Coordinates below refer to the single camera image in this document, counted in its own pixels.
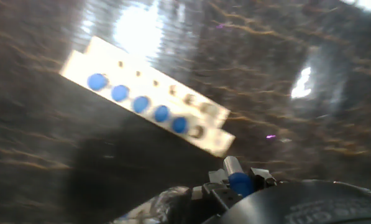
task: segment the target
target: robotic arm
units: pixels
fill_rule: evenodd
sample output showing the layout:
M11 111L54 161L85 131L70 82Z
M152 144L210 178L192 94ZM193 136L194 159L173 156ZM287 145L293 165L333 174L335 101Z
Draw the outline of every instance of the robotic arm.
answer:
M276 181L268 170L245 173L235 157L210 181L162 192L117 224L371 224L371 190L341 182Z

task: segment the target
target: white block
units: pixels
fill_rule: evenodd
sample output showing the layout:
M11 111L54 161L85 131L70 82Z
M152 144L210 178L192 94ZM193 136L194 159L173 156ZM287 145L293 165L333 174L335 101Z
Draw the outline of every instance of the white block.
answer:
M185 107L193 115L204 119L212 128L221 128L228 118L230 111L227 108L148 66L144 61L103 39L93 37L85 54L98 64L116 67L115 74L117 73L117 76L115 75L115 80L129 85L134 82L148 89L153 87L151 91L158 94L159 97L165 98L178 106ZM122 68L119 68L119 62L122 63ZM193 99L190 105L185 103L185 99L188 96L191 96Z
M217 157L224 157L227 150L231 146L235 136L208 124L206 119L203 117L195 116L194 109L192 107L186 107L179 104L175 100L168 100L167 97L162 96L161 91L154 91L155 87L153 85L146 85L144 82L137 82L137 76L127 77L127 78L117 78L127 75L123 71L118 72L117 63L111 65L111 59L102 59L96 63L96 57L90 57L89 55L83 55L80 52L72 51L70 58L67 60L66 64L62 68L60 74L82 86L83 88L90 90L99 96L133 112L132 102L138 96L147 96L150 100L149 107L144 111L144 113L137 115L147 119L148 121L166 129L167 131L176 134L177 136L183 138L184 140L192 143L193 145L209 152L210 154ZM110 85L101 91L93 91L88 87L87 80L88 77L94 73L105 73L109 77ZM122 101L116 102L111 98L111 87L119 84L128 84L130 89L129 97ZM166 122L158 123L154 119L155 108L160 105L165 105L170 109L170 119ZM192 133L193 128L201 126L204 128L204 134L200 138L193 138L188 133L177 134L172 131L172 119L177 116L184 116L189 122L189 133Z

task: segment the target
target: black plastic cover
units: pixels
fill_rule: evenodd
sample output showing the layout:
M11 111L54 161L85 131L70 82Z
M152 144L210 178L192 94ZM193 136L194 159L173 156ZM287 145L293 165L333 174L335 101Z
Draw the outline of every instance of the black plastic cover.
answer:
M306 180L256 192L212 224L371 223L371 192Z

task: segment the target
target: dark marble countertop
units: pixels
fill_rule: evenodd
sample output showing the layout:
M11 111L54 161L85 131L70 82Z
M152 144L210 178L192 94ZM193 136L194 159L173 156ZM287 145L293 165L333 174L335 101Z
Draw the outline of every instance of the dark marble countertop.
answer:
M371 14L335 0L0 0L0 223L104 223L221 166L58 74L94 35L229 108L245 167L371 188Z

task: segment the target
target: blue cap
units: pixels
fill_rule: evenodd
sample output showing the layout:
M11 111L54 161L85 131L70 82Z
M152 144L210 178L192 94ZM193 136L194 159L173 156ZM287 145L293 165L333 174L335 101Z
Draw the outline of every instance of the blue cap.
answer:
M108 85L108 79L103 74L95 73L88 77L87 85L90 89L99 91Z
M139 96L134 100L133 110L136 113L141 113L147 109L149 105L149 99L146 96Z
M167 106L159 106L155 111L155 120L156 122L164 122L169 117L169 109Z
M172 124L173 131L178 134L187 132L188 121L184 117L175 118Z
M129 96L129 89L124 85L115 86L112 89L111 95L114 101L120 102Z

